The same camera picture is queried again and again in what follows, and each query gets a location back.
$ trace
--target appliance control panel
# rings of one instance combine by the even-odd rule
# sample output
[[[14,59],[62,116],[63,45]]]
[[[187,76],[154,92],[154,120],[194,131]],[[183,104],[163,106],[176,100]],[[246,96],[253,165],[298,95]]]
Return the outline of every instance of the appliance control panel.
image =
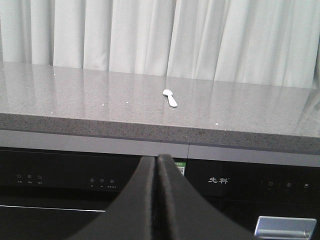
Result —
[[[320,167],[187,159],[185,177],[209,198],[320,203]]]
[[[0,149],[0,186],[119,192],[139,156]]]

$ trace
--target black plastic part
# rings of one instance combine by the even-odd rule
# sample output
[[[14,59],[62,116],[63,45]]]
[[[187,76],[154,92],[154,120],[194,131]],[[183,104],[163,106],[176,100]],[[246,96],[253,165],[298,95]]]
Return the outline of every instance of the black plastic part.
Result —
[[[155,169],[154,157],[142,157],[130,181],[106,212],[68,240],[153,239]]]
[[[165,239],[258,239],[206,202],[181,175],[170,155],[159,155],[157,175],[161,232]]]

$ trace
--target white curtain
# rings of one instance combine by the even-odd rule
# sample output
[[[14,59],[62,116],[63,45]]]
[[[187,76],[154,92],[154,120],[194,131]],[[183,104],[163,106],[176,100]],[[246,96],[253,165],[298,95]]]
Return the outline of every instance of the white curtain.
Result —
[[[319,86],[319,0],[0,0],[0,17],[8,62]]]

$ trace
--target countertop edge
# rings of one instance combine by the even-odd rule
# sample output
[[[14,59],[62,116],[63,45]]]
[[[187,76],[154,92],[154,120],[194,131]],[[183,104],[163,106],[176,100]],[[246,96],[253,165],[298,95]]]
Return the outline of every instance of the countertop edge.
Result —
[[[320,153],[320,138],[223,129],[0,113],[0,129],[151,142]]]

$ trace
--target chinese characters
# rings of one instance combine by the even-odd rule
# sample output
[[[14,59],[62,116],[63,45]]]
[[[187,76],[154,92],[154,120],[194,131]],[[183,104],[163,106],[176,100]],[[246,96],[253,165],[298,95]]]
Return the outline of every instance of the chinese characters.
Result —
[[[219,180],[215,177],[210,177],[208,183],[213,183],[213,184],[227,184],[229,182],[230,178],[223,178],[221,177]]]

